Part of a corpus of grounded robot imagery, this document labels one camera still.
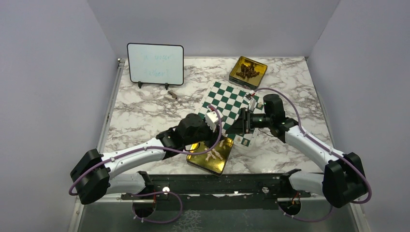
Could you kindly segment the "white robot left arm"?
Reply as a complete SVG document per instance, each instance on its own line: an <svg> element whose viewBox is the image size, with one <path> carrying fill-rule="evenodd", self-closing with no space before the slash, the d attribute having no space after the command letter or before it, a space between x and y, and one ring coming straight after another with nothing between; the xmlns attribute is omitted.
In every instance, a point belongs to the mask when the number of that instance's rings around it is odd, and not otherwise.
<svg viewBox="0 0 410 232"><path fill-rule="evenodd" d="M78 196L83 205L112 193L134 192L139 198L147 198L152 185L142 174L125 175L124 172L179 154L210 152L222 138L224 119L218 110L208 112L204 117L188 114L177 126L140 145L105 154L97 149L89 150L70 172L73 184L69 194Z"/></svg>

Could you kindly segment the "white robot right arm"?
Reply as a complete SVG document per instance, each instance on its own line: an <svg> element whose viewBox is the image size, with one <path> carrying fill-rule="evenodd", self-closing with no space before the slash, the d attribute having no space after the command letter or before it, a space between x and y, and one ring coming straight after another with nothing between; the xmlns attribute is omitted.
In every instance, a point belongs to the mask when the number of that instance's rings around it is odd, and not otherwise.
<svg viewBox="0 0 410 232"><path fill-rule="evenodd" d="M348 203L360 203L359 198L371 196L360 157L351 152L345 154L304 130L300 123L285 115L283 101L278 94L263 97L264 113L255 114L241 108L227 134L249 134L256 128L268 128L270 133L313 161L322 173L291 170L280 176L279 191L286 197L297 191L324 196L336 208Z"/></svg>

